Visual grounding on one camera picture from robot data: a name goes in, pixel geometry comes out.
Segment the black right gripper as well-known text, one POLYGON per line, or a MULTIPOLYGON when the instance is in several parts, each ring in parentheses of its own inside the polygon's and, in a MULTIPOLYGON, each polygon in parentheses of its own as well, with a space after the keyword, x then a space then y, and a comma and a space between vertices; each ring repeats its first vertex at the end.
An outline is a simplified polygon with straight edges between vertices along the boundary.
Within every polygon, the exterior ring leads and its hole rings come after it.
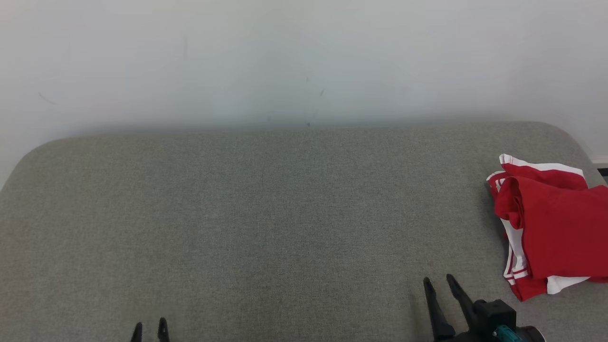
POLYGON ((468 330, 456 333, 447 322, 437 293, 428 277, 423 287, 428 316, 435 342, 544 342, 543 334, 534 326, 516 325, 516 311, 502 300, 473 302, 452 274, 446 275, 452 296, 458 301, 468 330))

